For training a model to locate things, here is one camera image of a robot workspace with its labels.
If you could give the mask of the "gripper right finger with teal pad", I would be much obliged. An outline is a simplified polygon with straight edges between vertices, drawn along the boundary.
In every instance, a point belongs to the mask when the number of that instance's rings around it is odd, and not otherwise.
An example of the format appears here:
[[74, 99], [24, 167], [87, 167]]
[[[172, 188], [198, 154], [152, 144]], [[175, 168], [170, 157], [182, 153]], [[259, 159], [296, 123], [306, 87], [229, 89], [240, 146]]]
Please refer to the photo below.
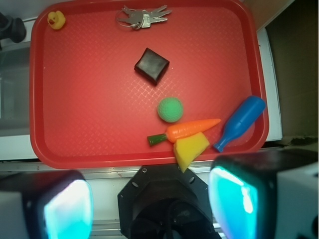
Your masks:
[[316, 239], [319, 155], [304, 149], [217, 157], [208, 195], [228, 239]]

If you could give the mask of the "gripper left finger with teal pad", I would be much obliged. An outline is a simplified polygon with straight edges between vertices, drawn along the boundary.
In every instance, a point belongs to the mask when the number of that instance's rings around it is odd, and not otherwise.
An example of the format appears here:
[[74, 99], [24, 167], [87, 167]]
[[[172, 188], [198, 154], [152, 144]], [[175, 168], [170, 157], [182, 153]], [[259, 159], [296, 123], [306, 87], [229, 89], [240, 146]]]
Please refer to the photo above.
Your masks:
[[2, 239], [88, 239], [94, 206], [76, 170], [16, 173], [0, 180]]

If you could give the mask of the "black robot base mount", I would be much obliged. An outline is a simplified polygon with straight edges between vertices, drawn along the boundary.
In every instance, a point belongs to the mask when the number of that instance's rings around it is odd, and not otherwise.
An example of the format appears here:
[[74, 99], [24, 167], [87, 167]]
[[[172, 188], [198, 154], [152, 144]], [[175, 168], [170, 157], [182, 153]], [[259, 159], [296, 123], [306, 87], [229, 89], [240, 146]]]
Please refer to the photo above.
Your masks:
[[175, 164], [143, 166], [118, 193], [128, 239], [219, 239], [208, 185]]

